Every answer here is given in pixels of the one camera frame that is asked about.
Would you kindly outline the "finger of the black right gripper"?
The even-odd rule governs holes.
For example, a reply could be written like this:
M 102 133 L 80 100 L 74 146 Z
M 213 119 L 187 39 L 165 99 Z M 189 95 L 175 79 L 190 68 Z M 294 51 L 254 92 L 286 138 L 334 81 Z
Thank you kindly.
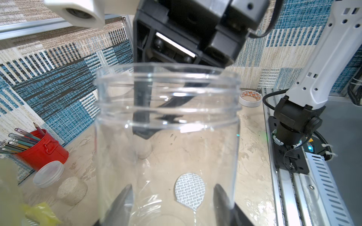
M 158 84 L 159 95 L 165 93 L 163 104 L 158 108 L 177 108 L 183 106 L 197 96 L 196 91 L 204 91 L 208 82 L 186 82 L 179 83 L 160 83 Z
M 151 63 L 139 63 L 134 66 L 135 73 L 154 72 L 154 67 Z M 141 108 L 149 108 L 151 102 L 153 82 L 138 82 L 134 81 L 134 106 Z M 145 110 L 137 110 L 133 113 L 133 134 L 143 139 L 150 139 L 154 135 L 154 131 L 142 127 L 150 122 L 150 113 Z

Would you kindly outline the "large plastic jar of rice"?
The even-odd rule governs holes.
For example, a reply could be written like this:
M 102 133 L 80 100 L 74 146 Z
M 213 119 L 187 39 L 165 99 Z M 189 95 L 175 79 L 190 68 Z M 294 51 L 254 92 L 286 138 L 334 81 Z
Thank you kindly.
M 154 72 L 135 73 L 117 65 L 97 71 L 95 121 L 99 220 L 122 190 L 133 187 L 128 226 L 216 226 L 213 195 L 220 184 L 234 201 L 238 165 L 240 81 L 236 73 L 210 66 L 152 63 Z M 149 108 L 134 106 L 134 81 L 153 82 Z M 177 108 L 158 108 L 165 93 L 158 84 L 208 82 L 204 91 Z M 150 139 L 133 134 L 133 113 L 150 113 L 142 127 Z M 206 193 L 192 210 L 176 201 L 174 186 L 186 173 L 202 177 Z

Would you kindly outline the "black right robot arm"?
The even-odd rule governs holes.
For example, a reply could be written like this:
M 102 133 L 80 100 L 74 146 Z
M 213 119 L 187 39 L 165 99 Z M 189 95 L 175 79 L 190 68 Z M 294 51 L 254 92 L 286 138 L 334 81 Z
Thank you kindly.
M 269 1 L 140 1 L 134 19 L 135 62 L 226 68 L 255 30 Z M 275 166 L 306 174 L 299 164 L 302 137 L 317 133 L 328 95 L 362 44 L 361 1 L 334 1 L 330 16 L 295 83 L 273 107 Z

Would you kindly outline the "patterned white jar lid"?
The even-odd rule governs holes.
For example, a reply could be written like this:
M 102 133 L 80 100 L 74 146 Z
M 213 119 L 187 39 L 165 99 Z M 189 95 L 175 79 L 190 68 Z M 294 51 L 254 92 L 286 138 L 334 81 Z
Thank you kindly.
M 192 210 L 202 204 L 206 186 L 201 176 L 195 173 L 182 174 L 174 186 L 176 201 Z

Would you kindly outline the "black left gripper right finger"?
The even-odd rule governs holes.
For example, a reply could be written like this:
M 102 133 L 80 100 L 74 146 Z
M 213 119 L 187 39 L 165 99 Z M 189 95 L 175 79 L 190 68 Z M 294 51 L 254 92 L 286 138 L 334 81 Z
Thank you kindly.
M 220 184 L 216 184 L 214 187 L 213 202 L 217 226 L 254 225 L 236 203 L 230 202 Z

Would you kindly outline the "grey bin with yellow bag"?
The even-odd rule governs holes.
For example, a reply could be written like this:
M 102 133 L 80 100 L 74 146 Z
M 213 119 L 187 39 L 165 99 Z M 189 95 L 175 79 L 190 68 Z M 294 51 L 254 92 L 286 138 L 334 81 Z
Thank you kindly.
M 30 206 L 24 203 L 18 187 L 18 167 L 9 159 L 1 159 L 1 225 L 58 226 L 62 224 L 45 202 Z

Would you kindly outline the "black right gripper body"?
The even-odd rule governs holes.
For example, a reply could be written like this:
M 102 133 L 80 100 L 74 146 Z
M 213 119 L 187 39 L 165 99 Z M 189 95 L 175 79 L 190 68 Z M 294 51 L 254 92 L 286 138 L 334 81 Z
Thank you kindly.
M 225 68 L 234 64 L 269 1 L 140 1 L 134 61 Z

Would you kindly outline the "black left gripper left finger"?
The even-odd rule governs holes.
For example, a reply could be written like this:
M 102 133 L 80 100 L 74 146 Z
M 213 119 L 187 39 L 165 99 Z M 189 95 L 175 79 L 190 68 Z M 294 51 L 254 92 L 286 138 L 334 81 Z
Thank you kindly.
M 133 187 L 128 184 L 113 201 L 102 222 L 94 226 L 128 226 L 133 208 Z

